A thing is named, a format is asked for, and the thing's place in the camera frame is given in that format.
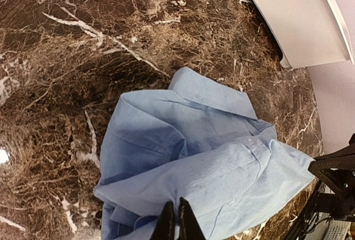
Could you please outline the light blue long sleeve shirt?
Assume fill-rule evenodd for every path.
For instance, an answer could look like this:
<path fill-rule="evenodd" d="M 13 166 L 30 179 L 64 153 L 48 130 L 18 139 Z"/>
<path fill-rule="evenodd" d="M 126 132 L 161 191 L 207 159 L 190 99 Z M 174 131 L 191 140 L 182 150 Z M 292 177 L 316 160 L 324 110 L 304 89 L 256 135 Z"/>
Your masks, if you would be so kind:
<path fill-rule="evenodd" d="M 207 239 L 270 219 L 314 179 L 312 157 L 277 139 L 246 93 L 190 68 L 166 90 L 121 94 L 94 189 L 102 239 L 149 239 L 164 204 L 186 199 Z"/>

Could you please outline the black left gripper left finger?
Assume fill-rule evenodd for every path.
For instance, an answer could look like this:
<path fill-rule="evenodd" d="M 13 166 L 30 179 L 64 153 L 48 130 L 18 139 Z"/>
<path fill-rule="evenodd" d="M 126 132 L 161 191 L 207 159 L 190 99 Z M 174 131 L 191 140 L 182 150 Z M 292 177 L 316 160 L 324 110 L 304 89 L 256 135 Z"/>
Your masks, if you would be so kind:
<path fill-rule="evenodd" d="M 174 204 L 167 202 L 155 227 L 155 239 L 172 240 L 175 238 Z"/>

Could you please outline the white plastic bin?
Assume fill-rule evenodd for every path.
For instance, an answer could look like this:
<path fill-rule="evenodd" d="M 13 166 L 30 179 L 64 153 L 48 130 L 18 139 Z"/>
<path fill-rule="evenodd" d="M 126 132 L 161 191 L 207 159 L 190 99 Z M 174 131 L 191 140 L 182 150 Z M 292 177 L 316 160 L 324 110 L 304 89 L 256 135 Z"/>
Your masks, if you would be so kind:
<path fill-rule="evenodd" d="M 349 60 L 351 39 L 336 0 L 252 0 L 282 52 L 284 68 Z"/>

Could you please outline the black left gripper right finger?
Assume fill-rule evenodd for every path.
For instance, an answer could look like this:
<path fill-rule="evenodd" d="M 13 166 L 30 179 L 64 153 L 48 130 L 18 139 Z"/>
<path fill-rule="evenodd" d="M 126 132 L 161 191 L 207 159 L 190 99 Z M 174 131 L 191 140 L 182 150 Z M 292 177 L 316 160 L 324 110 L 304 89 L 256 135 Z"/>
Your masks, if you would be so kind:
<path fill-rule="evenodd" d="M 180 197 L 178 208 L 179 239 L 180 240 L 205 240 L 205 236 L 199 226 L 189 202 Z"/>

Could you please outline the black right gripper assembly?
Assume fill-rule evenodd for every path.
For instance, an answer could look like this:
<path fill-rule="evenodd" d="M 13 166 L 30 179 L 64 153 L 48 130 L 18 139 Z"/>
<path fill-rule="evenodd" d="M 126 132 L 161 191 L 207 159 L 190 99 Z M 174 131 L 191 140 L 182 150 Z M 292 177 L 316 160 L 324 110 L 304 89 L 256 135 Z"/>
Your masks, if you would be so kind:
<path fill-rule="evenodd" d="M 286 239 L 305 239 L 323 221 L 354 222 L 354 136 L 349 145 L 315 158 L 308 167 L 318 181 Z"/>

